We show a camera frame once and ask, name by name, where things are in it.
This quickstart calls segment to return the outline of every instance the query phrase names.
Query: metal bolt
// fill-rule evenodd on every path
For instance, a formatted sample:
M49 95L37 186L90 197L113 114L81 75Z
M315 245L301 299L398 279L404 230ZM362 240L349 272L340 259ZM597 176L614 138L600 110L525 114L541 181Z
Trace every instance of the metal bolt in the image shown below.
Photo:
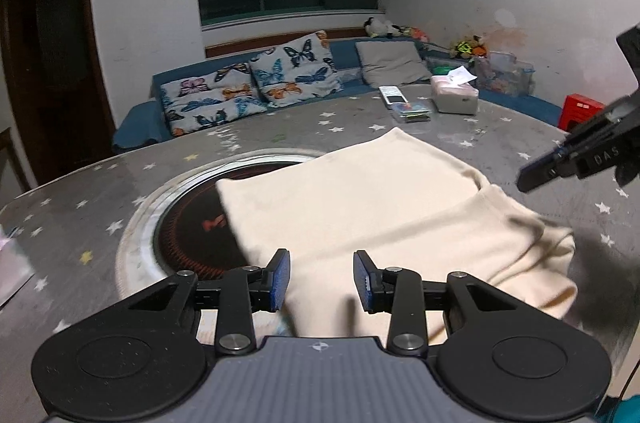
M413 351L414 349L420 349L424 345L424 340L413 333L403 333L394 338L394 345L405 351Z
M230 351L240 351L250 343L251 340L239 333L231 333L220 338L220 345Z

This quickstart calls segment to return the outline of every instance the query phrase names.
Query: butterfly pillow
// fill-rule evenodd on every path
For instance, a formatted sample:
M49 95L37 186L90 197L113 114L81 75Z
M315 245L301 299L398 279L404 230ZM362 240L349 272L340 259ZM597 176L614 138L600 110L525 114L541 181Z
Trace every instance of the butterfly pillow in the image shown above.
M164 116L174 136L265 112L248 64L161 86Z
M260 92L273 107L322 98L342 89L324 31L265 51L249 65Z

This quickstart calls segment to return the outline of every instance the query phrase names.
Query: cream cloth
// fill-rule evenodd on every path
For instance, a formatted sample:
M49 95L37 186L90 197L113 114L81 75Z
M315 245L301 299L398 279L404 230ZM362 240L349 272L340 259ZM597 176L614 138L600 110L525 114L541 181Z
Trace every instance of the cream cloth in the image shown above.
M388 313L362 310L353 252L379 268L400 266L423 280L466 271L546 313L562 317L577 294L566 277L574 253L561 228L508 197L475 168L395 128L373 141L218 191L250 263L291 253L287 290L305 337L377 335ZM430 341L445 338L428 313Z

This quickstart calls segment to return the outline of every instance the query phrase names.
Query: tissue box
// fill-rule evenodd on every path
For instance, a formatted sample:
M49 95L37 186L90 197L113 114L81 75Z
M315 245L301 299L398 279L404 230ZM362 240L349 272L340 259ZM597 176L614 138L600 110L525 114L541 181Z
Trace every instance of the tissue box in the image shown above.
M18 247L18 242L5 236L0 226L0 306L33 276L29 260Z
M446 76L433 76L431 93L440 112L475 114L478 111L478 90L468 83L453 86Z

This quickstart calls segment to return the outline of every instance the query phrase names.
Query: stuffed toy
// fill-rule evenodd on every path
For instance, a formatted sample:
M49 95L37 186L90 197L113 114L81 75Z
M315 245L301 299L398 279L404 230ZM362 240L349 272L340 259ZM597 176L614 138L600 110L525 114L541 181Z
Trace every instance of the stuffed toy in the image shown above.
M400 28L391 23L391 20L382 22L381 20L370 17L369 20L364 22L364 30L371 38L386 37L393 38L402 35Z
M427 33L425 33L424 31L418 28L411 28L411 27L400 28L400 32L402 33L403 37L411 37L414 40L419 40L424 44L426 44L429 41L429 37L427 36Z
M449 56L468 60L472 56L487 56L487 53L484 38L474 35L473 37L465 37L459 42L452 42Z

